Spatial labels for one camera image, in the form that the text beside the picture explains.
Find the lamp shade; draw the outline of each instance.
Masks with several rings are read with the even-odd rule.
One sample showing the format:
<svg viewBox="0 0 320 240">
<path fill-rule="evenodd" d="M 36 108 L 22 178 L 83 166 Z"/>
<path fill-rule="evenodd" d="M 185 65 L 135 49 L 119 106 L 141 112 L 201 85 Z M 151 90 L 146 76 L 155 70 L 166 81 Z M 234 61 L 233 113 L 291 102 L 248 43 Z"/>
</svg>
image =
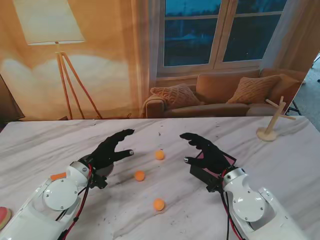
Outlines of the lamp shade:
<svg viewBox="0 0 320 240">
<path fill-rule="evenodd" d="M 13 0 L 28 45 L 84 42 L 67 0 Z"/>
</svg>

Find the wooden base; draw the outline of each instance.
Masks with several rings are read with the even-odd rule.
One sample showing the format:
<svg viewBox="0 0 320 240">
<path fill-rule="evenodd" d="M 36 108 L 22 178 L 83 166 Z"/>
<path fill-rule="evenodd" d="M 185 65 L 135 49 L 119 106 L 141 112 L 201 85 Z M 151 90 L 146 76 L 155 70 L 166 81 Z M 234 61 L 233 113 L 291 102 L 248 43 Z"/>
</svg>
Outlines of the wooden base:
<svg viewBox="0 0 320 240">
<path fill-rule="evenodd" d="M 267 128 L 265 127 L 259 127 L 256 131 L 256 135 L 259 139 L 265 142 L 273 142 L 277 139 L 277 133 L 275 131 L 271 131 L 269 134 L 266 134 Z"/>
</svg>

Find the wooden stand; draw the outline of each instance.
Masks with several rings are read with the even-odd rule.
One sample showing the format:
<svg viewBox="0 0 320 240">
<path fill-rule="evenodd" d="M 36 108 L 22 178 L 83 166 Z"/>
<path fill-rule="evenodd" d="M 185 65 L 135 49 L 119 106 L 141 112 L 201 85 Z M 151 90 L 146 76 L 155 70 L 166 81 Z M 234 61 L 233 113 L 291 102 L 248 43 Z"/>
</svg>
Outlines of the wooden stand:
<svg viewBox="0 0 320 240">
<path fill-rule="evenodd" d="M 65 82 L 65 78 L 64 78 L 64 74 L 65 74 L 65 77 L 68 81 L 68 84 L 70 86 L 70 89 L 71 89 L 71 92 L 72 92 L 72 95 L 74 97 L 74 100 L 76 102 L 76 105 L 80 111 L 80 114 L 82 116 L 82 119 L 85 119 L 85 116 L 81 110 L 81 107 L 80 107 L 80 104 L 79 104 L 79 101 L 78 101 L 78 98 L 77 98 L 77 95 L 75 93 L 75 90 L 72 86 L 72 83 L 71 83 L 71 80 L 70 80 L 70 77 L 68 75 L 68 71 L 67 71 L 67 67 L 66 67 L 66 64 L 65 64 L 65 61 L 68 63 L 75 79 L 77 80 L 77 82 L 79 83 L 79 85 L 81 86 L 82 90 L 84 91 L 84 93 L 86 94 L 87 98 L 89 99 L 90 103 L 92 104 L 95 112 L 98 114 L 98 118 L 99 119 L 102 119 L 102 116 L 101 114 L 99 113 L 94 101 L 92 100 L 92 98 L 90 97 L 88 91 L 86 90 L 85 86 L 82 84 L 82 82 L 80 81 L 80 78 L 78 77 L 78 74 L 76 72 L 76 70 L 74 69 L 74 66 L 72 65 L 70 59 L 68 58 L 67 54 L 63 51 L 58 51 L 56 52 L 56 59 L 57 59 L 57 62 L 58 62 L 58 67 L 59 67 L 59 71 L 60 71 L 60 77 L 61 77 L 61 81 L 62 81 L 62 86 L 63 86 L 63 91 L 64 91 L 64 96 L 65 96 L 65 100 L 66 100 L 66 105 L 68 107 L 68 111 L 69 111 L 69 115 L 70 115 L 70 120 L 73 119 L 72 117 L 72 112 L 71 112 L 71 108 L 70 108 L 70 102 L 69 102 L 69 97 L 68 97 L 68 92 L 67 92 L 67 87 L 66 87 L 66 82 Z"/>
<path fill-rule="evenodd" d="M 269 125 L 267 128 L 265 127 L 259 127 L 256 131 L 256 135 L 258 136 L 259 139 L 266 141 L 266 142 L 272 142 L 276 140 L 277 138 L 277 133 L 273 130 L 278 117 L 286 118 L 286 119 L 291 119 L 291 120 L 296 120 L 295 117 L 292 116 L 286 116 L 286 115 L 281 115 L 282 110 L 285 108 L 286 103 L 283 101 L 284 97 L 282 96 L 280 99 L 280 104 L 277 105 L 274 102 L 270 101 L 269 99 L 265 100 L 267 103 L 271 104 L 272 106 L 277 108 L 277 111 L 273 115 Z"/>
</svg>

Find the red cable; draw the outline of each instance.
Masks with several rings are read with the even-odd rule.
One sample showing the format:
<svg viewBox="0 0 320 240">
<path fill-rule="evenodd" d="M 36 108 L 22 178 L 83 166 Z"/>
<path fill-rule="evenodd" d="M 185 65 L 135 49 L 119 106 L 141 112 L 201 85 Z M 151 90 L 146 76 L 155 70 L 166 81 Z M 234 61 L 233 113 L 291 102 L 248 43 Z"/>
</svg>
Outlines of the red cable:
<svg viewBox="0 0 320 240">
<path fill-rule="evenodd" d="M 225 212 L 226 212 L 226 214 L 227 214 L 227 216 L 229 215 L 229 213 L 228 213 L 228 210 L 227 210 L 227 207 L 226 207 L 226 205 L 224 205 L 224 204 L 222 204 L 223 206 L 224 206 L 224 210 L 225 210 Z M 233 222 L 232 222 L 232 220 L 231 220 L 231 217 L 229 217 L 229 221 L 230 221 L 230 225 L 231 225 L 231 227 L 232 227 L 232 230 L 234 231 L 234 234 L 237 236 L 237 238 L 239 239 L 239 240 L 242 240 L 242 238 L 239 236 L 239 234 L 237 233 L 237 231 L 236 231 L 236 229 L 235 229 L 235 226 L 233 225 Z"/>
<path fill-rule="evenodd" d="M 90 180 L 91 180 L 91 174 L 92 174 L 92 167 L 91 165 L 89 164 L 89 178 L 88 178 L 88 186 L 90 184 Z M 89 188 L 87 187 L 85 189 L 85 192 L 84 192 L 84 195 L 83 195 L 83 199 L 82 199 L 82 202 L 81 202 L 81 205 L 80 205 L 80 208 L 79 208 L 79 211 L 77 212 L 75 218 L 79 218 L 84 206 L 85 206 L 85 202 L 86 202 L 86 199 L 87 199 L 87 196 L 88 196 L 88 192 L 89 192 Z M 69 234 L 69 232 L 71 231 L 71 229 L 74 227 L 74 225 L 76 224 L 77 221 L 73 220 L 72 224 L 70 225 L 70 227 L 68 228 L 68 230 L 66 231 L 64 237 L 63 237 L 63 240 L 65 240 L 67 238 L 67 235 Z"/>
<path fill-rule="evenodd" d="M 222 177 L 222 178 L 225 176 L 226 171 L 227 171 L 227 169 L 223 170 L 223 172 L 222 172 L 222 174 L 221 174 L 221 177 Z"/>
</svg>

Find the wooden lamp leg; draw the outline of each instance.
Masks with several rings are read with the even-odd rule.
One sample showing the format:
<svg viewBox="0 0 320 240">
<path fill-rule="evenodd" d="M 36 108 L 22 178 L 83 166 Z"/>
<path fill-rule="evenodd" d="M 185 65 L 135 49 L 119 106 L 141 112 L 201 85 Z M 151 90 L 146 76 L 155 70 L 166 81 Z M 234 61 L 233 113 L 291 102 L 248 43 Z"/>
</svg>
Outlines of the wooden lamp leg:
<svg viewBox="0 0 320 240">
<path fill-rule="evenodd" d="M 73 97 L 74 97 L 74 100 L 75 100 L 75 102 L 76 102 L 76 105 L 77 105 L 77 107 L 78 107 L 78 109 L 79 109 L 79 111 L 80 111 L 80 113 L 81 113 L 82 119 L 85 119 L 85 116 L 84 116 L 84 114 L 83 114 L 83 112 L 82 112 L 82 110 L 81 110 L 81 107 L 80 107 L 80 104 L 79 104 L 77 95 L 76 95 L 76 93 L 75 93 L 75 90 L 74 90 L 74 88 L 72 87 L 72 83 L 71 83 L 71 81 L 70 81 L 70 77 L 69 77 L 69 75 L 68 75 L 68 71 L 67 71 L 67 68 L 66 68 L 66 64 L 65 64 L 64 58 L 62 57 L 62 53 L 59 55 L 59 58 L 60 58 L 60 61 L 61 61 L 61 63 L 62 63 L 62 67 L 63 67 L 64 73 L 65 73 L 65 77 L 66 77 L 66 79 L 67 79 L 67 81 L 68 81 L 68 83 L 69 83 L 69 85 L 70 85 L 70 89 L 71 89 L 71 92 L 72 92 L 72 94 L 73 94 Z"/>
<path fill-rule="evenodd" d="M 67 88 L 66 88 L 66 82 L 65 82 L 65 78 L 64 78 L 64 73 L 63 73 L 63 70 L 62 70 L 60 52 L 56 52 L 56 60 L 58 62 L 58 67 L 59 67 L 59 72 L 60 72 L 61 82 L 62 82 L 62 86 L 63 86 L 66 105 L 68 107 L 70 120 L 72 120 L 73 117 L 72 117 L 72 112 L 71 112 L 71 108 L 70 108 L 69 97 L 68 97 L 68 92 L 67 92 Z"/>
<path fill-rule="evenodd" d="M 78 81 L 79 85 L 81 86 L 82 90 L 84 91 L 84 93 L 85 93 L 86 96 L 88 97 L 88 99 L 89 99 L 90 103 L 92 104 L 95 112 L 98 114 L 99 118 L 102 119 L 102 116 L 101 116 L 100 112 L 98 111 L 98 109 L 97 109 L 94 101 L 93 101 L 92 98 L 90 97 L 90 95 L 89 95 L 88 91 L 86 90 L 85 86 L 82 84 L 82 82 L 81 82 L 81 80 L 80 80 L 80 78 L 79 78 L 76 70 L 74 69 L 74 66 L 72 65 L 69 57 L 67 56 L 67 54 L 66 54 L 65 52 L 62 52 L 61 54 L 64 56 L 64 58 L 65 58 L 66 62 L 68 63 L 71 71 L 73 72 L 73 75 L 75 76 L 75 78 L 76 78 L 76 80 Z"/>
</svg>

